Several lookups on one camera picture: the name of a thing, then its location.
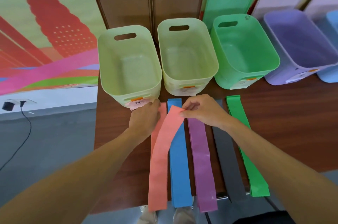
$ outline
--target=hand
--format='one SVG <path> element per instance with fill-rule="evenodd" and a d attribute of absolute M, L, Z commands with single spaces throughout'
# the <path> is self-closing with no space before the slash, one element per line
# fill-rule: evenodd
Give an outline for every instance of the hand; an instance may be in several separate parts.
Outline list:
<path fill-rule="evenodd" d="M 208 94 L 188 98 L 182 108 L 187 110 L 180 113 L 182 117 L 196 118 L 221 129 L 224 128 L 224 124 L 235 120 Z"/>
<path fill-rule="evenodd" d="M 143 142 L 150 136 L 154 130 L 160 114 L 158 108 L 160 101 L 155 99 L 153 103 L 147 103 L 143 107 L 139 107 L 132 111 L 129 120 L 129 130 L 131 130 L 137 137 L 140 137 L 140 142 Z"/>

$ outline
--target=wooden table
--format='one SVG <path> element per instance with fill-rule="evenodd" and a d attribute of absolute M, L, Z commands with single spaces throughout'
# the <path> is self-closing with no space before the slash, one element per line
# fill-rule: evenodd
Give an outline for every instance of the wooden table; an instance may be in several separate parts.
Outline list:
<path fill-rule="evenodd" d="M 225 90 L 212 79 L 201 94 L 214 98 L 241 95 L 251 128 L 272 144 L 318 172 L 338 169 L 338 84 L 312 75 L 299 82 L 273 86 L 264 79 L 247 89 Z M 162 84 L 161 102 L 173 98 Z M 95 145 L 97 149 L 116 138 L 127 127 L 130 110 L 105 93 L 99 82 Z M 184 122 L 192 195 L 196 195 L 193 160 L 187 120 Z M 217 196 L 226 195 L 211 127 L 206 125 Z M 249 191 L 247 174 L 235 147 L 243 183 Z M 112 180 L 93 213 L 146 205 L 150 166 L 150 137 L 134 149 Z M 171 200 L 168 180 L 168 200 Z"/>

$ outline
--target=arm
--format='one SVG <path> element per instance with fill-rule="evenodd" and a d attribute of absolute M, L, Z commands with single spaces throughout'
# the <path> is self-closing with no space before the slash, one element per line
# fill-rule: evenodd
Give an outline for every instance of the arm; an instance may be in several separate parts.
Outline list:
<path fill-rule="evenodd" d="M 156 99 L 136 109 L 120 136 L 9 201 L 0 209 L 1 223 L 81 223 L 129 153 L 155 128 L 159 104 Z"/>
<path fill-rule="evenodd" d="M 292 158 L 239 120 L 209 95 L 188 98 L 182 116 L 228 132 L 261 172 L 290 216 L 301 223 L 336 223 L 338 186 Z"/>

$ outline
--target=electrical outlet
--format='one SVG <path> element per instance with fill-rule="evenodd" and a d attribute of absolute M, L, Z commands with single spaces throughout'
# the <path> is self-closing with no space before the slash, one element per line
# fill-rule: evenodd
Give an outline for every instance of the electrical outlet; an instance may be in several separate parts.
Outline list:
<path fill-rule="evenodd" d="M 30 99 L 27 99 L 27 98 L 24 98 L 24 99 L 4 99 L 2 100 L 2 104 L 4 102 L 11 102 L 15 105 L 20 105 L 20 101 L 26 101 L 25 102 L 25 105 L 33 105 L 33 104 L 37 104 L 36 102 L 34 102 L 33 100 L 30 100 Z"/>

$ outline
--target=plastic bin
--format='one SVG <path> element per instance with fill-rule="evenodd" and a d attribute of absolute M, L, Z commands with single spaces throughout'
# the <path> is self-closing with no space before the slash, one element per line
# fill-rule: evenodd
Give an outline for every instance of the plastic bin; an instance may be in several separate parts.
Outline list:
<path fill-rule="evenodd" d="M 196 18 L 167 19 L 157 30 L 166 90 L 174 96 L 201 92 L 218 70 L 206 25 Z"/>
<path fill-rule="evenodd" d="M 316 24 L 335 49 L 338 50 L 338 11 L 327 13 Z M 338 66 L 328 67 L 318 72 L 317 75 L 322 81 L 338 82 Z"/>
<path fill-rule="evenodd" d="M 337 64 L 337 51 L 302 11 L 269 12 L 262 25 L 281 59 L 280 66 L 266 75 L 268 83 L 296 82 Z"/>
<path fill-rule="evenodd" d="M 256 18 L 233 14 L 215 18 L 211 30 L 224 89 L 245 89 L 279 65 L 279 57 Z"/>
<path fill-rule="evenodd" d="M 141 25 L 106 30 L 98 39 L 102 88 L 117 102 L 158 98 L 162 72 L 150 31 Z"/>

